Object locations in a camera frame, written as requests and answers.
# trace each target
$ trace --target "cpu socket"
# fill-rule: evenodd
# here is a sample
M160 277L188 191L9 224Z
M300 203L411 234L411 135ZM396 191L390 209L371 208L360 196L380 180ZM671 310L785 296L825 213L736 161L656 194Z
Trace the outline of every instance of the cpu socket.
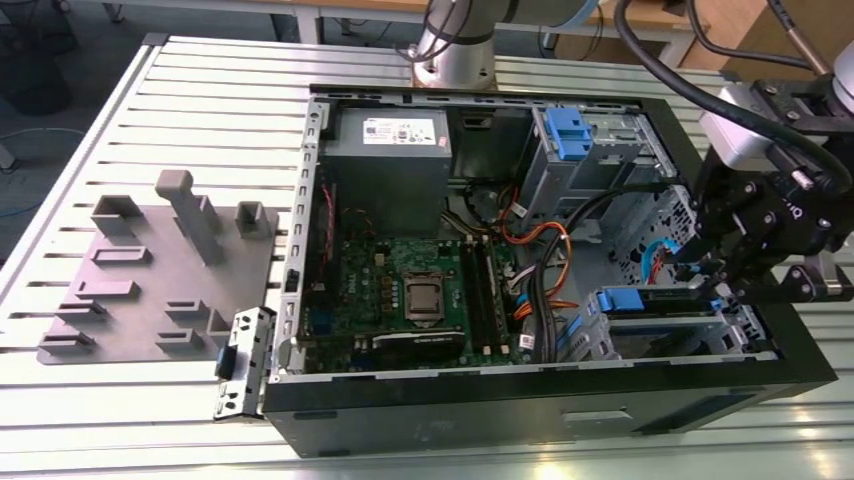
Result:
M444 320L442 274L410 272L403 275L406 319L419 328L430 328Z

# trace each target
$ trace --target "green circuit board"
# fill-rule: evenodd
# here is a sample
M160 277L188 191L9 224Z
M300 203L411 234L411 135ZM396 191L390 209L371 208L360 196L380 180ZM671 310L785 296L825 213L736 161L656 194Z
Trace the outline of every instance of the green circuit board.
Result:
M447 331L466 333L463 354L454 360L424 362L414 368L454 368L520 363L512 348L506 322L508 316L500 292L503 266L512 262L512 252L504 245L488 245L490 275L495 285L496 316L500 344L506 347L475 349L466 300L466 278L460 262L459 240L356 239L342 244L340 283L331 318L317 337L312 355L319 371L338 373L360 371L351 358L351 339L394 332ZM412 275L440 279L443 319L435 324L416 324L407 319L406 281Z

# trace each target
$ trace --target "slotted aluminum table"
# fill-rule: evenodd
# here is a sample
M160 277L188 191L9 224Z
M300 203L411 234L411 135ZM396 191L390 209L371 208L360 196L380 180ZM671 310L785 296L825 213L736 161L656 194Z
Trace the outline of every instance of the slotted aluminum table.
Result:
M668 100L698 149L699 111L640 69L499 58L502 90ZM716 91L724 80L691 71ZM187 168L215 205L288 209L307 85L406 86L388 50L172 37L143 46L0 273L0 476L253 479L842 478L854 472L854 308L799 307L839 373L834 384L744 410L684 435L300 460L268 425L212 424L213 362L43 366L36 344L93 236L105 194L160 204L160 169ZM287 225L288 213L281 213ZM277 237L284 250L287 232ZM854 252L838 260L849 268ZM277 307L281 262L268 305Z

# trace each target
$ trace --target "ram slot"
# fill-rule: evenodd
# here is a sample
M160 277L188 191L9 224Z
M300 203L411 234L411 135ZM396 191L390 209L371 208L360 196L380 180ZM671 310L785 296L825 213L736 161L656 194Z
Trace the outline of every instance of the ram slot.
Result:
M463 291L466 293L466 307L468 310L468 331L471 334L471 346L475 352L480 352L488 345L483 330L483 298L480 296L480 279L478 275L478 261L475 248L471 244L460 247L460 263L463 267Z
M487 345L496 349L500 344L498 308L495 308L495 296L492 295L492 282L495 277L492 274L492 263L487 252L486 245L478 243L475 246L476 270L480 276L478 281L478 291L480 294L482 306L482 322L486 334Z

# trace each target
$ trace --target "gray plastic base plate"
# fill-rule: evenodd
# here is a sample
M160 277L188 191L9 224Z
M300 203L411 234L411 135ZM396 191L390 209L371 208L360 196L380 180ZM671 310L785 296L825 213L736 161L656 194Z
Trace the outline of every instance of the gray plastic base plate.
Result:
M216 208L224 255L205 266L175 210L139 210L124 218L132 235L97 232L40 345L44 364L213 359L233 314L263 304L276 212L264 213L269 234L241 238L237 209Z

